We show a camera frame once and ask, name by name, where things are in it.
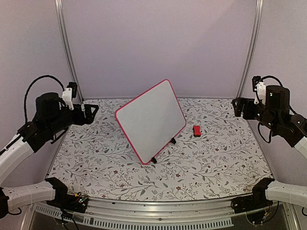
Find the red whiteboard eraser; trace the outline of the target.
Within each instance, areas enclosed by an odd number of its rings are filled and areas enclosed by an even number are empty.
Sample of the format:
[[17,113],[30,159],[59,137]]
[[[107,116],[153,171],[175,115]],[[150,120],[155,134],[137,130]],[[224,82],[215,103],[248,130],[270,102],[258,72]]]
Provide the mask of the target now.
[[200,137],[201,136],[201,127],[199,125],[193,126],[193,136]]

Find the pink framed whiteboard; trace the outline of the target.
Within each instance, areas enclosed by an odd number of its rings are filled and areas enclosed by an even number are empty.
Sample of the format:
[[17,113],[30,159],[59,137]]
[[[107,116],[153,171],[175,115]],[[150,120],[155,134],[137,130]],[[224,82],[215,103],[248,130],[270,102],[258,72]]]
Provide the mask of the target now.
[[168,79],[120,107],[115,118],[142,164],[149,164],[187,125]]

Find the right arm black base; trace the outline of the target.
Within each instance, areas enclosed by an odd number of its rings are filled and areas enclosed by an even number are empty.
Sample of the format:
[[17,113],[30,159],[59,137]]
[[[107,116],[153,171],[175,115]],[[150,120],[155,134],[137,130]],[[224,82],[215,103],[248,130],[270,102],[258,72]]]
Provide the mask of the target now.
[[259,214],[251,213],[247,215],[247,220],[252,225],[257,226],[274,218],[279,209],[279,201],[275,210],[273,210],[273,201],[266,198],[265,189],[255,186],[252,189],[252,195],[236,197],[232,199],[230,206],[236,214],[267,207],[267,210],[261,211]]

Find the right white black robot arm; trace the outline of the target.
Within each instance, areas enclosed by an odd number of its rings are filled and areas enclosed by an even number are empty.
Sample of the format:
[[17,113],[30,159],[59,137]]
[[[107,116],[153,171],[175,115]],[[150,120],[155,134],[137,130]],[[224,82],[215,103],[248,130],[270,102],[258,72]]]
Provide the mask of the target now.
[[[307,120],[302,115],[290,114],[290,91],[280,85],[269,85],[265,93],[255,99],[232,100],[236,117],[256,120],[270,130],[270,137],[282,137],[290,147],[304,157],[307,155]],[[252,188],[246,198],[233,199],[231,206],[236,213],[272,205],[281,201],[301,207],[307,206],[305,186],[281,183],[273,178],[263,178]]]

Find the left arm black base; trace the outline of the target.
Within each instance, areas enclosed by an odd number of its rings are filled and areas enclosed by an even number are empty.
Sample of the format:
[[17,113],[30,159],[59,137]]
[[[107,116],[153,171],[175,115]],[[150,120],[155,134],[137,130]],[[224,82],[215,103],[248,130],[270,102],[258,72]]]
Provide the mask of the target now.
[[85,213],[88,200],[84,196],[81,196],[81,194],[77,194],[77,196],[68,194],[67,186],[55,177],[47,178],[45,181],[50,183],[55,190],[55,197],[50,201],[46,201],[48,205],[68,211]]

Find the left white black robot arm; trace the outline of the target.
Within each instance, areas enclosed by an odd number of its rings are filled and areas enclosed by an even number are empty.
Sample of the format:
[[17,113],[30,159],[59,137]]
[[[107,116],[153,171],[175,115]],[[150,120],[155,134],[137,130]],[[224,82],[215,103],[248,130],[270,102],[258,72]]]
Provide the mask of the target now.
[[[36,113],[32,121],[26,122],[0,152],[0,180],[24,160],[38,152],[47,142],[55,143],[71,125],[89,125],[94,121],[98,105],[73,104],[72,95],[65,90],[60,98],[56,92],[48,92],[35,100]],[[59,208],[71,204],[67,186],[55,177],[32,185],[17,188],[1,187],[0,216],[40,201],[48,201]]]

